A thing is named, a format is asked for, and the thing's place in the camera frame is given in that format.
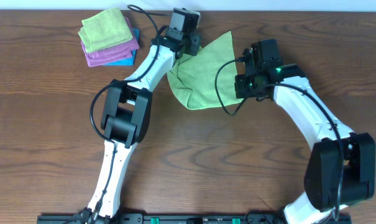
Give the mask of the light green cloth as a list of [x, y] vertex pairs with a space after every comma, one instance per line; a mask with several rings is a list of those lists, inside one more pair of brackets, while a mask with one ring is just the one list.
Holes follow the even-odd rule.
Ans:
[[234, 89], [236, 64], [227, 64], [234, 59], [230, 31], [200, 48], [196, 56], [184, 54], [167, 72], [168, 83], [176, 99], [189, 110], [240, 103]]

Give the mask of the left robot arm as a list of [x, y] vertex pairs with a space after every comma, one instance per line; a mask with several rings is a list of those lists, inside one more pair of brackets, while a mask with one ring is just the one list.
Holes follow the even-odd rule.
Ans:
[[109, 223], [115, 217], [129, 160], [149, 128], [153, 91], [176, 60], [198, 53], [200, 19], [198, 11], [175, 8], [169, 25], [156, 28], [148, 55], [137, 70], [99, 91], [106, 99], [101, 124], [93, 129], [104, 139], [104, 157], [94, 195], [79, 214], [79, 223]]

